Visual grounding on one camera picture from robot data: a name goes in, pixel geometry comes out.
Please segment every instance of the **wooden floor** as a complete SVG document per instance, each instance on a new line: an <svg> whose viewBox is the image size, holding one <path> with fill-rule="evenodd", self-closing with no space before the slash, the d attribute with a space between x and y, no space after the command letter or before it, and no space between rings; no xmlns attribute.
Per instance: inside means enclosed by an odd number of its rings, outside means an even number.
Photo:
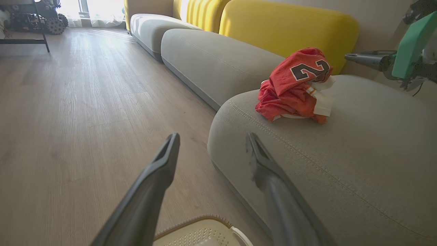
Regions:
<svg viewBox="0 0 437 246"><path fill-rule="evenodd" d="M216 214L271 244L209 162L215 112L165 65L123 30L48 39L50 54L0 45L0 245L88 245L172 132L179 162L157 231Z"/></svg>

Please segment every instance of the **sofa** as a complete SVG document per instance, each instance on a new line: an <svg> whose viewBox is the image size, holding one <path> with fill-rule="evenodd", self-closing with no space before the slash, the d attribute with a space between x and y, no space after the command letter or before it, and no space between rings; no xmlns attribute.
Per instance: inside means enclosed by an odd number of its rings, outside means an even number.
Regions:
<svg viewBox="0 0 437 246"><path fill-rule="evenodd" d="M166 31L190 29L218 32L223 9L229 0L174 0L173 17L134 14L126 19L130 34L155 59L161 59L161 41Z"/></svg>
<svg viewBox="0 0 437 246"><path fill-rule="evenodd" d="M173 18L133 15L131 33L217 111L208 139L212 164L267 233L264 196L250 180L244 150L248 132L260 137L339 245L437 243L437 200L430 196L437 187L437 121L415 98L339 75L359 35L351 16L263 0L216 1L224 8L215 8L209 22L217 26L221 13L219 29L206 30L183 15L191 1L174 1ZM331 117L324 125L268 122L254 109L261 82L284 57L309 46L334 67Z"/></svg>

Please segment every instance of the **wheel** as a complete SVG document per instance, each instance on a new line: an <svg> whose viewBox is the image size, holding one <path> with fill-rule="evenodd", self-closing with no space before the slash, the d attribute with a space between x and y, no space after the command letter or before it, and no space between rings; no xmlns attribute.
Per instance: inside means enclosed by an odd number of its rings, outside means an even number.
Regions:
<svg viewBox="0 0 437 246"><path fill-rule="evenodd" d="M12 10L15 11L15 12L20 11L20 6L19 5L12 5L11 7L12 7Z"/></svg>
<svg viewBox="0 0 437 246"><path fill-rule="evenodd" d="M62 21L62 24L64 24L64 27L68 26L68 20L67 17L65 17L65 15L63 14L58 14L59 20Z"/></svg>
<svg viewBox="0 0 437 246"><path fill-rule="evenodd" d="M45 25L47 31L53 35L62 34L65 30L64 24L58 18L47 19L47 24Z"/></svg>

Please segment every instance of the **white basket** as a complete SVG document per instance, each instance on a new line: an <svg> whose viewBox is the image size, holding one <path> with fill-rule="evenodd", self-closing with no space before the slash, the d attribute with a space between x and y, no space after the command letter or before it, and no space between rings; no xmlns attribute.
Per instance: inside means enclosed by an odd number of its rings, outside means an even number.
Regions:
<svg viewBox="0 0 437 246"><path fill-rule="evenodd" d="M159 233L153 246L253 246L239 229L223 218L206 215Z"/></svg>

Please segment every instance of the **black wheel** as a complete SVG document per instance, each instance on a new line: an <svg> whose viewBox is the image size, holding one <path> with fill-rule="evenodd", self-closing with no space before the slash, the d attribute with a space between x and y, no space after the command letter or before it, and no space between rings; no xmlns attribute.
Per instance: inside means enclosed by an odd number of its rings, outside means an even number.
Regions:
<svg viewBox="0 0 437 246"><path fill-rule="evenodd" d="M49 18L45 24L47 31L53 35L62 34L65 30L64 24L58 18Z"/></svg>
<svg viewBox="0 0 437 246"><path fill-rule="evenodd" d="M67 17L65 17L65 15L63 14L58 14L59 20L62 21L62 24L64 24L64 27L68 26L68 20Z"/></svg>

